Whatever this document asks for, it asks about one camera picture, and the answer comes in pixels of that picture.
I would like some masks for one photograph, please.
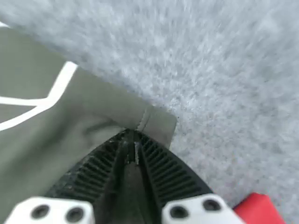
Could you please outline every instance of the gray carpet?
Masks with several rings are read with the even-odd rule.
[[[171,150],[299,223],[297,0],[2,0],[4,22],[178,117]]]

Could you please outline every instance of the white plastic part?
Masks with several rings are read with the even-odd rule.
[[[33,218],[32,212],[41,205],[49,207],[47,214],[41,218]],[[4,224],[69,224],[67,214],[74,208],[81,208],[83,216],[75,224],[94,224],[93,207],[89,202],[32,197],[15,206]]]
[[[213,200],[218,203],[218,211],[206,210],[204,202]],[[171,215],[173,208],[185,209],[187,215],[184,218],[174,218]],[[168,202],[162,211],[162,224],[245,224],[234,211],[226,205],[224,200],[215,194],[185,198]]]

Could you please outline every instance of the white stripe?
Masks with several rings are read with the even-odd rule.
[[[3,22],[0,22],[0,28],[1,27],[9,27],[8,25],[6,25],[5,23],[3,23]]]
[[[77,67],[78,66],[73,62],[66,62],[63,68],[61,69],[61,71],[59,72],[58,77],[55,80],[55,83],[53,84],[48,94],[48,97],[45,99],[33,99],[33,100],[40,100],[41,104],[26,113],[23,113],[15,118],[0,123],[0,131],[9,129],[20,123],[23,123],[24,121],[54,106],[63,95]]]
[[[1,97],[0,104],[19,105],[19,106],[38,106],[42,104],[47,98],[44,99],[20,99],[12,97]]]

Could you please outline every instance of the black plastic part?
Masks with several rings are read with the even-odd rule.
[[[204,206],[205,210],[207,210],[207,211],[220,211],[221,210],[221,206],[219,205],[219,203],[212,199],[205,200],[203,203],[203,206]]]
[[[50,208],[48,205],[46,204],[39,205],[33,209],[33,211],[31,212],[31,217],[33,219],[44,218],[48,214],[49,210]]]
[[[186,218],[188,217],[188,211],[182,206],[174,206],[170,210],[170,215],[173,218]]]
[[[211,192],[172,152],[127,129],[88,154],[46,196],[89,201],[97,224],[158,224],[167,202]]]
[[[84,211],[82,208],[76,207],[69,210],[66,214],[66,221],[69,223],[76,223],[79,222],[84,215]]]

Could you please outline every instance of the olive green fabric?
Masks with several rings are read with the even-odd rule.
[[[47,97],[65,60],[29,37],[0,28],[0,96]],[[32,106],[0,105],[0,123]],[[77,69],[50,109],[0,131],[0,222],[14,205],[44,194],[78,160],[124,128],[169,147],[176,118]]]

